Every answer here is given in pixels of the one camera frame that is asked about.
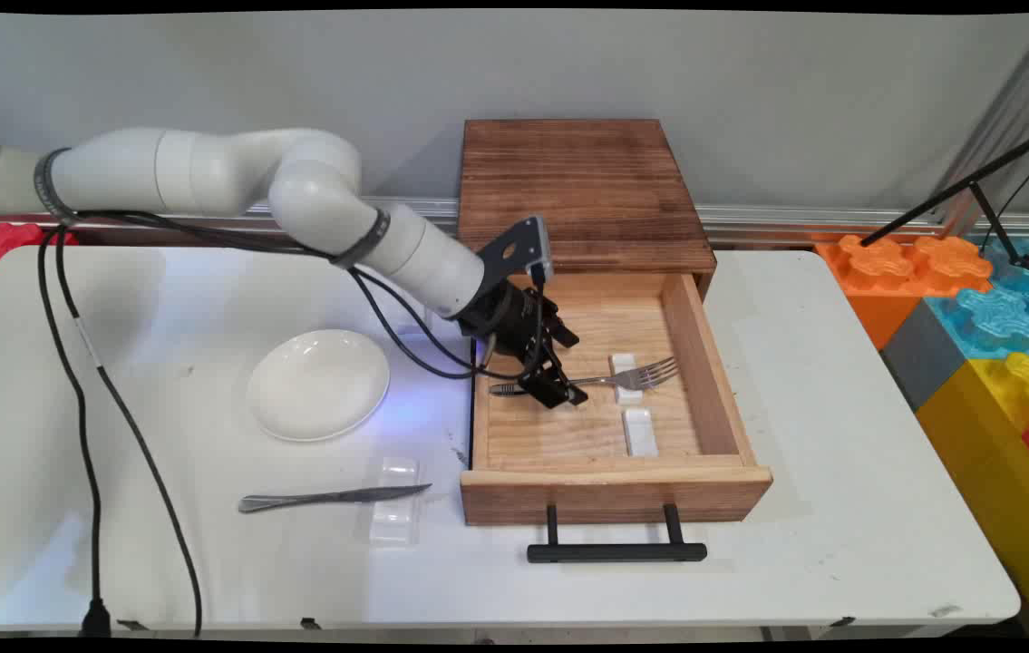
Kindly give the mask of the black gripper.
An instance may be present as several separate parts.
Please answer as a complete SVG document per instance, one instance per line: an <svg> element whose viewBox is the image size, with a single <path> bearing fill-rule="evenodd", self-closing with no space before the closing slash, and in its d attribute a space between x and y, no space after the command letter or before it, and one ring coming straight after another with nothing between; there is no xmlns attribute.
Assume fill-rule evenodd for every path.
<svg viewBox="0 0 1029 653"><path fill-rule="evenodd" d="M502 281L456 315L463 334L489 342L496 340L494 352L514 356L527 363L535 348L542 346L534 371L519 376L517 386L539 404L555 409L562 404L581 405L588 400L584 390L573 385L561 372L554 344L571 348L580 342L558 314L558 306L535 287L519 288Z"/></svg>

